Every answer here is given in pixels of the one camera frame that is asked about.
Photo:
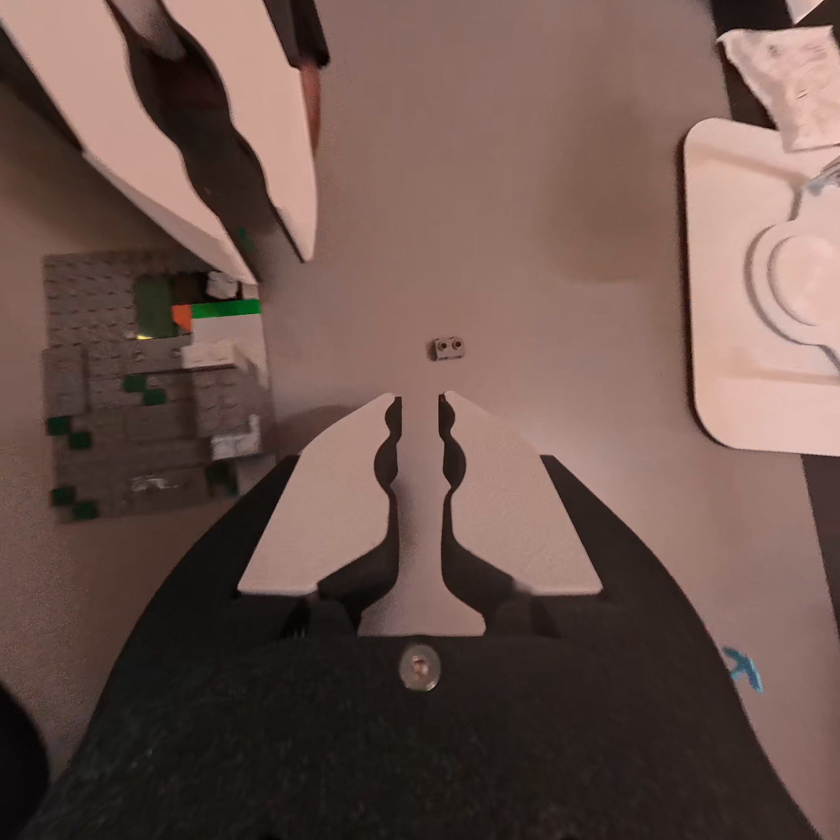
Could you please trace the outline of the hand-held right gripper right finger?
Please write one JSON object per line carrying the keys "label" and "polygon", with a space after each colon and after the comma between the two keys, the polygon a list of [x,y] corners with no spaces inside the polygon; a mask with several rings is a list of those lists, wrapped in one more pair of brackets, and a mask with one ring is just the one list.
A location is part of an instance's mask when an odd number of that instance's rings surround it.
{"label": "hand-held right gripper right finger", "polygon": [[458,545],[537,596],[602,591],[583,542],[537,450],[507,421],[456,392],[448,432],[465,458],[451,497]]}

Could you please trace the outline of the grey desk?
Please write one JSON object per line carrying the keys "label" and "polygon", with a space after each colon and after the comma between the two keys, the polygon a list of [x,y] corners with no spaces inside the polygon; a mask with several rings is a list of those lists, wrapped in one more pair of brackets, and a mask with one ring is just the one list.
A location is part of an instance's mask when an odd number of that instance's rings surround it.
{"label": "grey desk", "polygon": [[[262,174],[233,224],[288,457],[201,538],[49,504],[41,259],[151,222],[2,94],[2,683],[49,762],[19,838],[838,834],[801,460],[711,443],[686,398],[676,147],[722,105],[708,3],[317,5],[316,254],[245,218]],[[600,593],[531,595],[456,542],[449,391],[537,450]],[[240,594],[300,452],[385,393],[385,546],[327,596]]]}

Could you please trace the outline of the grey toy brick model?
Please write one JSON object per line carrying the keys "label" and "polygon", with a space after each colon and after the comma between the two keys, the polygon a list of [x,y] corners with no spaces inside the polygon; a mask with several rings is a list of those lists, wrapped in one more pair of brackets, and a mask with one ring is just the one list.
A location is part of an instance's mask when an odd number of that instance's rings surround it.
{"label": "grey toy brick model", "polygon": [[195,371],[246,367],[269,391],[259,294],[180,250],[52,255],[43,263],[50,506],[64,522],[238,498],[273,468],[212,460]]}

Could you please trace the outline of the light grey brick assembly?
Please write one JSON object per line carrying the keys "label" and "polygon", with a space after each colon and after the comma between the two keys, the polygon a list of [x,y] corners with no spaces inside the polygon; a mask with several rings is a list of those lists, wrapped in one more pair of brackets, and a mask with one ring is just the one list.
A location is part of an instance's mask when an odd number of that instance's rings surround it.
{"label": "light grey brick assembly", "polygon": [[212,460],[263,455],[275,431],[269,391],[252,364],[192,374],[196,432],[209,443]]}

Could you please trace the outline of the white stand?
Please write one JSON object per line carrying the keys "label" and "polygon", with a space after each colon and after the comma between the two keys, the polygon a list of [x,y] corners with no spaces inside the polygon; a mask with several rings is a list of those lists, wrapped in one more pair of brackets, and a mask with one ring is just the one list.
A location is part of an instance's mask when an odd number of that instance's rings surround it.
{"label": "white stand", "polygon": [[706,119],[684,144],[693,393],[730,448],[839,454],[836,150]]}

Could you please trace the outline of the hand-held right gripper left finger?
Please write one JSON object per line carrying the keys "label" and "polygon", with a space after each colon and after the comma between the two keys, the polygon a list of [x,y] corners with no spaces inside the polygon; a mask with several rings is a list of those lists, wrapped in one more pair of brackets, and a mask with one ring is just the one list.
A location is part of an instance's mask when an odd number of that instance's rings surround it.
{"label": "hand-held right gripper left finger", "polygon": [[385,393],[342,417],[299,454],[238,592],[305,596],[374,550],[398,525],[393,483],[403,401]]}

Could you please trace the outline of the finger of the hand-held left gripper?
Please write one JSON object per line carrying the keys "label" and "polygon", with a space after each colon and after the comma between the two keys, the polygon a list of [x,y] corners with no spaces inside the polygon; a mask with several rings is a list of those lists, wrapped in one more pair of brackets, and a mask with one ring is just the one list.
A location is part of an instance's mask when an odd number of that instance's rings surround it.
{"label": "finger of the hand-held left gripper", "polygon": [[144,107],[109,6],[2,1],[1,18],[85,160],[195,256],[255,285],[226,229],[194,190],[181,152]]}
{"label": "finger of the hand-held left gripper", "polygon": [[268,198],[299,259],[314,255],[319,190],[301,73],[266,2],[164,1],[222,82],[230,121],[254,153]]}

